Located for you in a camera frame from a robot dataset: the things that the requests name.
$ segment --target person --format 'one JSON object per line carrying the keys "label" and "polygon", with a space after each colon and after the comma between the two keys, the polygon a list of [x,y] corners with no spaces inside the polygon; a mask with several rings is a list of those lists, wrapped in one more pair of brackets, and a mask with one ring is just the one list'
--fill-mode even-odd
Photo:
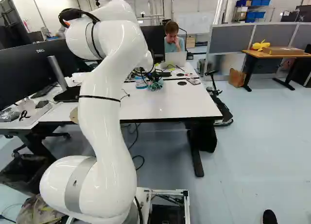
{"label": "person", "polygon": [[169,52],[184,52],[185,51],[185,41],[183,38],[177,37],[178,34],[178,24],[174,21],[169,21],[165,25],[164,38],[164,48],[165,53]]}
{"label": "person", "polygon": [[276,215],[270,209],[266,209],[262,215],[262,224],[277,224]]}

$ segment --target yellow toy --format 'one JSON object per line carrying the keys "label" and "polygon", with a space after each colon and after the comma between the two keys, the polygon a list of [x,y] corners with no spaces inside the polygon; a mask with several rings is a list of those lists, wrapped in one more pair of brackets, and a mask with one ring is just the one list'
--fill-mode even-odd
{"label": "yellow toy", "polygon": [[261,43],[254,43],[252,46],[252,49],[257,51],[262,51],[262,48],[268,48],[270,47],[270,43],[264,43],[265,39]]}

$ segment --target man with laptop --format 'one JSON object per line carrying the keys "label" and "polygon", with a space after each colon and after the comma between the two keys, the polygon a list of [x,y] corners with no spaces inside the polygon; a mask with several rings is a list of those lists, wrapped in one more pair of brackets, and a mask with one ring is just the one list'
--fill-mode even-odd
{"label": "man with laptop", "polygon": [[162,66],[173,65],[183,67],[186,63],[187,52],[185,51],[185,41],[177,36],[178,24],[169,21],[165,25],[164,47],[165,47],[165,63]]}
{"label": "man with laptop", "polygon": [[164,47],[165,53],[169,52],[184,52],[185,42],[183,38],[177,37],[179,31],[178,24],[174,21],[169,21],[165,25]]}

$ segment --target smartphone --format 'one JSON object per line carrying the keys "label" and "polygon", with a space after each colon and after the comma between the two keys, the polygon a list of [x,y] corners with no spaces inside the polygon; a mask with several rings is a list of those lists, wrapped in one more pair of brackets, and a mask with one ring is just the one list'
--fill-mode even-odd
{"label": "smartphone", "polygon": [[201,83],[200,79],[194,79],[194,78],[186,78],[187,82],[193,84],[193,85],[198,85]]}

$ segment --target person's hair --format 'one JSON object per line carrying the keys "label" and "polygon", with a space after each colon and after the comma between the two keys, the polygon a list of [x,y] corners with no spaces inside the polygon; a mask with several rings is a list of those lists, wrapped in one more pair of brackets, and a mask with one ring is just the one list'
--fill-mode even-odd
{"label": "person's hair", "polygon": [[179,27],[175,21],[168,21],[165,25],[165,33],[172,34],[178,33]]}

